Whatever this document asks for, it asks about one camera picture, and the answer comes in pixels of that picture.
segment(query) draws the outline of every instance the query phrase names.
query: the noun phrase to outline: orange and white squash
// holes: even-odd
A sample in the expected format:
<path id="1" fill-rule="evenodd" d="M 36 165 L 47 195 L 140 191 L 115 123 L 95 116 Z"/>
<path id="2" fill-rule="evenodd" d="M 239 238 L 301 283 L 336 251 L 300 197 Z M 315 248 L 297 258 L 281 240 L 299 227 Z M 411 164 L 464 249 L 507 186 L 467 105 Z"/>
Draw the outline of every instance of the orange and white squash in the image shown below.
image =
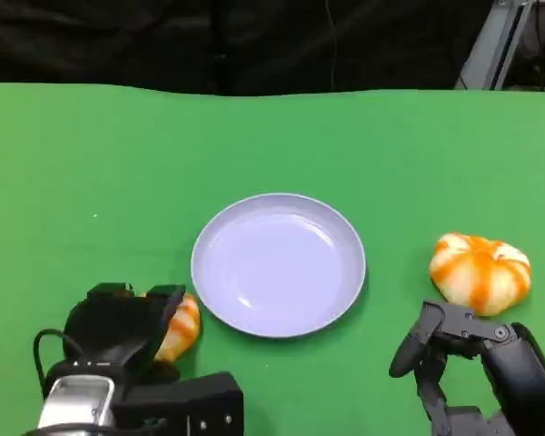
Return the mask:
<path id="1" fill-rule="evenodd" d="M 490 316 L 525 298 L 531 268 L 527 256 L 507 243 L 446 233 L 434 249 L 430 276 L 446 300 Z"/>
<path id="2" fill-rule="evenodd" d="M 155 354 L 155 359 L 163 362 L 175 362 L 193 345 L 199 334 L 200 309 L 193 296 L 186 293 L 170 320 L 167 334 L 163 338 L 159 351 Z"/>

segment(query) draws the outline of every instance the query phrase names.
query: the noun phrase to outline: black curtain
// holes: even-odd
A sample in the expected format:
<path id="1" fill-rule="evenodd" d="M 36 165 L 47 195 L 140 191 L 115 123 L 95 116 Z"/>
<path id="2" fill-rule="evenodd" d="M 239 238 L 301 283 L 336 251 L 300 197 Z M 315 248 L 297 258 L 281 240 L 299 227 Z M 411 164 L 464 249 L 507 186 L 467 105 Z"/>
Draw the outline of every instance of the black curtain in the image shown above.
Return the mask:
<path id="1" fill-rule="evenodd" d="M 233 95 L 452 88 L 490 8 L 491 0 L 0 0 L 0 82 Z"/>

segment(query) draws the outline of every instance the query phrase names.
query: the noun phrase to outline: metal stand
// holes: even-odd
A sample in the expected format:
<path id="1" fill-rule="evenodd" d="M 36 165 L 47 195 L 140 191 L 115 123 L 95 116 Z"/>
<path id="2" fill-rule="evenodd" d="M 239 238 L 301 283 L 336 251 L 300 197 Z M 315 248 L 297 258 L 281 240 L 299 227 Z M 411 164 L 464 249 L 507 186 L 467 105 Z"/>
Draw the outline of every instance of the metal stand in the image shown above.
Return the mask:
<path id="1" fill-rule="evenodd" d="M 462 67 L 469 89 L 500 90 L 534 0 L 497 0 Z M 456 88 L 463 88 L 460 80 Z"/>

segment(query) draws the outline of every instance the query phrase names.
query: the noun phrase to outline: plate rim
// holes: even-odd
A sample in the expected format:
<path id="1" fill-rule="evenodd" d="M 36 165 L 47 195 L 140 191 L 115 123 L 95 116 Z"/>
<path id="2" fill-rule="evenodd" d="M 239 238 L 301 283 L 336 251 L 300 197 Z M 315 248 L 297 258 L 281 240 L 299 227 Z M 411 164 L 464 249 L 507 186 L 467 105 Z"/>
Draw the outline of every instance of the plate rim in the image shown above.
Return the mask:
<path id="1" fill-rule="evenodd" d="M 357 247 L 360 249 L 360 252 L 361 252 L 361 260 L 362 260 L 361 280 L 360 280 L 359 283 L 356 284 L 356 291 L 353 294 L 351 300 L 349 302 L 347 302 L 346 307 L 342 311 L 337 312 L 335 315 L 333 315 L 331 317 L 328 317 L 327 321 L 324 321 L 322 323 L 322 325 L 320 325 L 318 327 L 315 327 L 315 328 L 312 328 L 312 329 L 309 329 L 309 330 L 307 330 L 305 332 L 301 332 L 301 333 L 271 335 L 271 334 L 265 334 L 263 332 L 255 332 L 252 329 L 247 329 L 247 328 L 244 328 L 244 327 L 240 327 L 240 326 L 236 325 L 233 322 L 226 321 L 224 319 L 224 317 L 220 313 L 215 311 L 214 308 L 211 307 L 210 304 L 207 304 L 205 302 L 204 297 L 202 295 L 202 291 L 196 285 L 196 278 L 195 278 L 195 274 L 194 274 L 194 265 L 196 263 L 195 259 L 196 259 L 196 253 L 197 253 L 196 250 L 198 248 L 199 242 L 202 240 L 204 234 L 207 233 L 209 228 L 213 225 L 213 222 L 215 222 L 221 215 L 225 214 L 230 209 L 238 206 L 239 204 L 248 203 L 248 202 L 256 200 L 258 198 L 270 197 L 270 196 L 297 197 L 297 198 L 300 198 L 300 199 L 303 199 L 303 200 L 312 201 L 314 203 L 319 204 L 322 207 L 325 207 L 325 208 L 329 209 L 330 211 L 335 213 L 339 217 L 339 219 L 343 223 L 345 223 L 345 225 L 347 227 L 349 227 L 350 231 L 352 232 L 352 234 L 353 234 L 353 236 L 355 238 L 355 241 L 357 242 Z M 203 306 L 205 306 L 206 309 L 208 309 L 208 311 L 210 311 L 210 313 L 212 315 L 214 315 L 218 320 L 220 320 L 221 322 L 223 322 L 226 325 L 229 325 L 230 327 L 234 328 L 235 330 L 237 330 L 239 332 L 251 334 L 252 336 L 257 336 L 257 337 L 261 337 L 261 338 L 272 338 L 272 339 L 282 339 L 282 338 L 286 339 L 286 338 L 297 338 L 297 337 L 301 337 L 301 336 L 306 336 L 306 335 L 314 333 L 314 332 L 318 332 L 318 331 L 328 327 L 329 325 L 333 324 L 337 320 L 339 320 L 347 311 L 349 311 L 351 309 L 351 307 L 355 304 L 357 299 L 359 298 L 360 293 L 362 292 L 362 289 L 363 289 L 363 284 L 366 281 L 367 260 L 366 260 L 366 256 L 365 256 L 365 247 L 363 246 L 363 241 L 362 241 L 362 238 L 360 237 L 359 233 L 357 232 L 357 230 L 355 229 L 353 224 L 351 224 L 350 221 L 347 218 L 345 218 L 345 216 L 343 216 L 343 214 L 340 213 L 338 210 L 336 210 L 334 207 L 330 206 L 329 204 L 327 204 L 325 202 L 322 202 L 321 200 L 317 200 L 317 199 L 312 198 L 312 197 L 310 197 L 308 195 L 304 195 L 304 194 L 300 194 L 300 193 L 258 193 L 256 195 L 251 195 L 249 197 L 242 198 L 242 200 L 238 200 L 237 202 L 234 202 L 234 203 L 231 203 L 231 204 L 227 205 L 220 212 L 218 212 L 216 215 L 214 215 L 210 219 L 210 221 L 208 221 L 208 223 L 202 228 L 200 233 L 198 233 L 198 236 L 197 236 L 197 238 L 196 238 L 196 240 L 195 240 L 195 242 L 193 244 L 192 256 L 191 256 L 191 261 L 190 261 L 190 274 L 192 275 L 193 288 L 195 289 L 196 294 L 198 295 L 198 298 L 202 302 Z"/>

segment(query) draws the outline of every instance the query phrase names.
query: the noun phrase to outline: screw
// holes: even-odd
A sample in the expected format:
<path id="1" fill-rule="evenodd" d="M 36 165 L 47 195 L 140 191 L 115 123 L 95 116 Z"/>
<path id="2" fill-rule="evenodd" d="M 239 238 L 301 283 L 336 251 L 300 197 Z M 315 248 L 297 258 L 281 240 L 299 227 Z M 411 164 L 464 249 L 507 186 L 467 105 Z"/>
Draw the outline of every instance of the screw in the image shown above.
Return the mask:
<path id="1" fill-rule="evenodd" d="M 494 335 L 499 339 L 504 339 L 507 336 L 507 331 L 504 327 L 497 327 L 497 330 L 494 331 Z"/>

